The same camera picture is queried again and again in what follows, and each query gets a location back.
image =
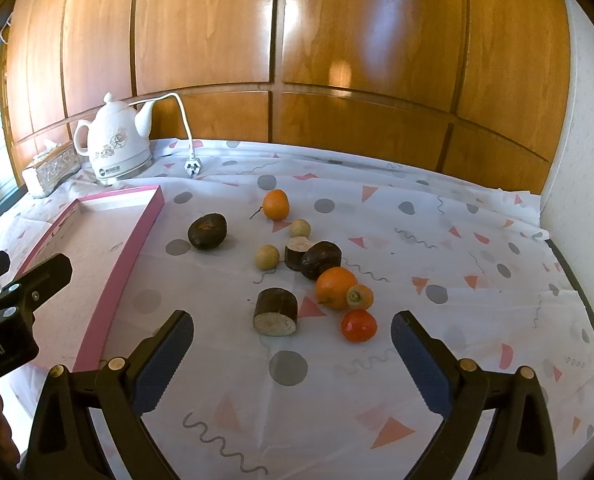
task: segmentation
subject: small yellow fruit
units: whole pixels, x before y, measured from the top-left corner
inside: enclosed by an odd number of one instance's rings
[[[279,264],[279,250],[274,245],[259,247],[254,256],[254,264],[261,270],[274,269]]]
[[[303,218],[299,218],[298,220],[295,220],[290,226],[290,238],[297,236],[305,236],[308,238],[310,236],[310,231],[310,224]]]

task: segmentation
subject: tomato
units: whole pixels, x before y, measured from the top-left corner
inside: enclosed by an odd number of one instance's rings
[[[377,320],[365,310],[351,310],[341,320],[341,333],[351,343],[363,343],[377,333]]]

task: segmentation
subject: tablecloth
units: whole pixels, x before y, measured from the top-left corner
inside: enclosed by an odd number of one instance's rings
[[[538,196],[310,148],[221,140],[195,146],[203,163],[195,180],[183,168],[188,141],[169,139],[153,142],[151,168],[114,185],[159,184],[166,204],[104,349],[104,359],[128,355],[173,310],[192,315],[192,346],[157,409],[144,416],[180,478],[403,478],[441,419],[426,408],[392,345],[390,321],[400,310],[485,370],[533,367],[560,468],[593,435],[594,333],[544,242]],[[63,207],[99,188],[86,163],[50,197],[26,196],[5,213],[0,250],[13,265],[0,286]],[[286,221],[249,219],[271,189],[288,195]],[[210,212],[227,218],[228,237],[202,253],[188,243],[187,229]],[[297,218],[312,225],[312,241],[339,245],[344,267],[373,289],[379,330],[369,342],[344,340],[342,314],[317,304],[314,282],[283,264],[263,273],[254,266],[263,244],[283,252]],[[257,294],[272,286],[298,299],[293,336],[259,336],[252,328]],[[16,394],[31,411],[43,378],[28,367],[17,378]],[[484,413],[455,478],[467,478],[490,419]]]

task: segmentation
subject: pink triangle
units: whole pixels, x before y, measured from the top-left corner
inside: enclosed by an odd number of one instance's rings
[[[277,222],[274,222],[272,224],[272,232],[273,233],[276,233],[277,231],[281,231],[282,229],[285,229],[286,227],[288,227],[291,224],[292,224],[292,222],[285,222],[283,220],[279,220]]]
[[[424,290],[424,286],[428,283],[430,278],[417,278],[413,276],[413,285],[416,286],[417,294],[421,295]]]
[[[312,301],[308,296],[303,298],[301,306],[299,307],[299,314],[297,317],[320,317],[326,316],[321,309],[317,306],[317,303]]]
[[[388,240],[384,240],[383,238],[377,238],[376,236],[368,236],[367,238],[378,249],[388,244]]]
[[[480,235],[478,233],[473,233],[475,238],[479,240],[481,243],[488,245],[490,243],[490,238],[486,238],[484,235]]]
[[[501,343],[501,359],[499,359],[499,368],[501,370],[507,370],[512,364],[514,358],[514,350],[511,346]]]
[[[348,238],[353,244],[359,245],[360,248],[365,249],[366,246],[363,244],[363,237],[362,238]]]
[[[235,405],[232,402],[230,394],[226,394],[221,401],[219,401],[217,409],[215,410],[214,421],[220,428],[237,431],[237,433],[244,432],[241,428],[239,417],[237,416],[237,411],[235,410]]]
[[[386,444],[401,440],[402,438],[413,434],[414,431],[415,430],[411,430],[407,426],[404,426],[398,420],[390,417],[384,424],[383,428],[381,428],[381,431],[379,431],[379,435],[373,442],[370,449],[375,449],[376,447],[385,446]]]
[[[386,403],[382,402],[374,408],[360,413],[355,416],[355,419],[369,430],[377,431],[384,421],[388,419],[388,416],[386,415]]]
[[[475,290],[477,288],[477,278],[478,276],[475,276],[474,274],[472,276],[463,277],[463,279],[466,280],[466,283],[472,290]]]
[[[306,173],[305,175],[295,176],[297,180],[309,180],[311,178],[317,178],[317,175],[314,173]]]
[[[372,186],[363,186],[362,188],[362,202],[366,202],[366,200],[368,200],[373,193],[378,190],[378,187],[372,187]]]

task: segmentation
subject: kettle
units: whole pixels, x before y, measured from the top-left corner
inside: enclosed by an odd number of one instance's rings
[[[148,136],[152,126],[152,107],[156,101],[170,96],[177,99],[190,141],[190,157],[185,165],[186,171],[191,177],[199,173],[201,163],[194,154],[186,110],[179,95],[171,92],[129,105],[123,101],[115,101],[113,95],[108,92],[104,96],[106,104],[99,109],[94,120],[80,120],[73,134],[77,153],[90,158],[90,165],[99,182],[113,184],[117,179],[135,176],[151,165],[152,154]],[[143,108],[139,112],[132,107],[142,103]],[[80,137],[84,127],[88,129],[87,148],[81,145]]]

